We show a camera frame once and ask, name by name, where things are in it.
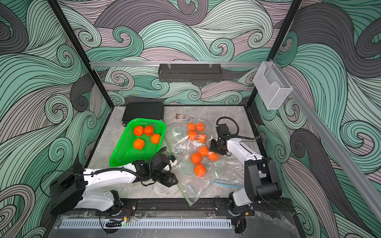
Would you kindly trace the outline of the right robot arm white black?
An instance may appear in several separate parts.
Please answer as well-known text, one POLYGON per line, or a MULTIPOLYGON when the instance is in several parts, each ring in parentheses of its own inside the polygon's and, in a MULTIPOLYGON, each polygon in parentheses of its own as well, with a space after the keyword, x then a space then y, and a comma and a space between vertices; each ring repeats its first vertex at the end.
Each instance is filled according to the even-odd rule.
POLYGON ((281 197, 282 190, 275 162, 255 152, 245 142, 261 140, 260 136, 239 135, 238 123, 230 117, 216 121, 217 139, 210 142, 211 152, 235 156, 244 166, 244 187, 229 194, 229 211, 233 215, 249 212, 254 202, 281 197))

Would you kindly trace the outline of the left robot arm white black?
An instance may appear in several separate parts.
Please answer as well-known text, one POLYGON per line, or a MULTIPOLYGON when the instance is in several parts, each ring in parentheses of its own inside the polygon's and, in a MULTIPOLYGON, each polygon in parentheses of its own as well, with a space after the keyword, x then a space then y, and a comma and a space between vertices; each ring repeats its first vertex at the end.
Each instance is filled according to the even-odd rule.
POLYGON ((110 216, 120 213, 123 203, 116 190, 104 188, 116 184, 152 180, 166 187, 178 184, 171 168, 177 159, 165 154, 163 147, 149 160, 138 160, 130 164, 104 169, 85 169, 73 165, 50 183, 51 215, 61 215, 73 209, 94 209, 110 216))

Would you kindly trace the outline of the orange fruit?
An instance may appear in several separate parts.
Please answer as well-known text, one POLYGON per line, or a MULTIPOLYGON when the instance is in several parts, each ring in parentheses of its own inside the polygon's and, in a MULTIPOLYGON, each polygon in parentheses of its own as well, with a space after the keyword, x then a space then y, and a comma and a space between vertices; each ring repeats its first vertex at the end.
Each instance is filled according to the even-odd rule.
POLYGON ((138 138, 134 141, 133 147, 136 150, 142 150, 145 147, 145 141, 138 138))
POLYGON ((161 135, 159 134, 153 134, 151 137, 150 137, 150 140, 153 144, 156 144, 158 145, 161 141, 161 135))
POLYGON ((151 125, 146 126, 143 131, 146 136, 154 135, 154 127, 151 125))

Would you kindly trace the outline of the green-zip bag of oranges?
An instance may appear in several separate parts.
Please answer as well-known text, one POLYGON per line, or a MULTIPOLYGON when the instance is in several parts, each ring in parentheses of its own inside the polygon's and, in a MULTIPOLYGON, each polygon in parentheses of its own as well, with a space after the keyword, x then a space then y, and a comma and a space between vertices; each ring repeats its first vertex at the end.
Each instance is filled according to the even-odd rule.
POLYGON ((235 191, 211 184, 206 177, 208 161, 232 157, 209 151, 210 141, 216 139, 212 123, 205 117, 187 121, 171 122, 167 125, 165 142, 169 151, 178 160, 171 171, 178 179, 178 188, 187 203, 192 206, 200 198, 220 196, 221 191, 235 191))

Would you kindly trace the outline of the orange fruit taken out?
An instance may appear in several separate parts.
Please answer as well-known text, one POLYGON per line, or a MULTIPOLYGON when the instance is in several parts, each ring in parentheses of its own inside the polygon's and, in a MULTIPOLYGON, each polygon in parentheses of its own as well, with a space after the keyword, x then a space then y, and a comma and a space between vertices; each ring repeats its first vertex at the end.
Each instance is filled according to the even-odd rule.
POLYGON ((142 136, 144 134, 144 127, 143 126, 134 127, 133 133, 135 136, 142 136))

